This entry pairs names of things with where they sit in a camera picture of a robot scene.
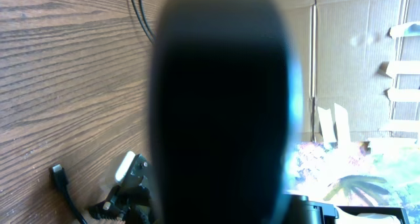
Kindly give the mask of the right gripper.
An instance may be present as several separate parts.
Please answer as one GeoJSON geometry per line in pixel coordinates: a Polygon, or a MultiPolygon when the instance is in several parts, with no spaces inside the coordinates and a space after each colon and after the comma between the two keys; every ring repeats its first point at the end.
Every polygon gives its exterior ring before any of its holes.
{"type": "Polygon", "coordinates": [[[149,186],[151,168],[150,162],[143,155],[135,154],[122,183],[114,180],[106,199],[88,208],[90,216],[96,220],[153,223],[154,211],[149,186]]]}

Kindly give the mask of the Samsung Galaxy smartphone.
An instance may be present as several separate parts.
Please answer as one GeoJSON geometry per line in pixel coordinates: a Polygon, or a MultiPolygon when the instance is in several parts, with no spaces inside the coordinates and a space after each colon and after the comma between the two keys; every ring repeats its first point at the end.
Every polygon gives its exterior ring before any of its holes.
{"type": "Polygon", "coordinates": [[[301,69],[273,0],[167,0],[149,132],[164,223],[285,223],[301,69]]]}

